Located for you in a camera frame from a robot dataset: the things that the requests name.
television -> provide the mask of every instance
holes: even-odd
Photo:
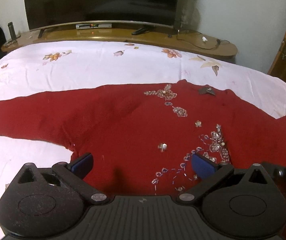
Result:
[[[62,24],[130,22],[172,27],[178,0],[25,0],[30,30]]]

metal bolt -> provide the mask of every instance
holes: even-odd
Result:
[[[107,199],[107,196],[102,193],[97,193],[91,196],[91,199],[96,201],[96,202],[101,202]]]
[[[179,195],[179,199],[182,201],[191,201],[194,199],[194,196],[189,193],[184,193],[184,194]]]

red garment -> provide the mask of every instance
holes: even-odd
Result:
[[[165,85],[106,85],[0,101],[0,135],[63,145],[72,160],[91,152],[94,168],[85,181],[110,195],[175,195],[175,187],[192,187],[197,181],[189,162],[187,176],[176,172],[186,153],[206,147],[199,135],[210,136],[216,124],[234,167],[263,161],[286,166],[286,116],[275,119],[231,90],[199,95],[201,86],[185,80],[172,85],[177,96],[171,100],[144,94]],[[178,117],[165,102],[185,109],[187,117]],[[197,120],[202,127],[195,127]],[[160,143],[166,151],[158,149]],[[219,154],[209,155],[220,162]],[[169,171],[155,191],[151,181],[162,168]]]

bed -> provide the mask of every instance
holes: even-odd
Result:
[[[123,42],[60,41],[16,49],[0,60],[0,101],[44,91],[183,79],[231,89],[272,117],[286,115],[286,83],[278,78],[202,55]],[[51,167],[69,162],[70,156],[52,143],[0,136],[0,197],[24,163]]]

wooden shelf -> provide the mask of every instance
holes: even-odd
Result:
[[[169,36],[166,33],[148,32],[141,35],[131,35],[133,29],[67,29],[67,30],[46,30],[43,36],[38,39],[39,30],[22,33],[17,42],[8,46],[2,46],[2,51],[10,52],[17,48],[34,43],[52,42],[52,41],[121,41],[138,44],[154,45],[168,49],[177,49],[192,53],[198,53],[218,59],[227,59],[237,54],[237,48],[234,44],[223,42],[217,46],[217,39],[211,36],[199,33],[176,34]]]

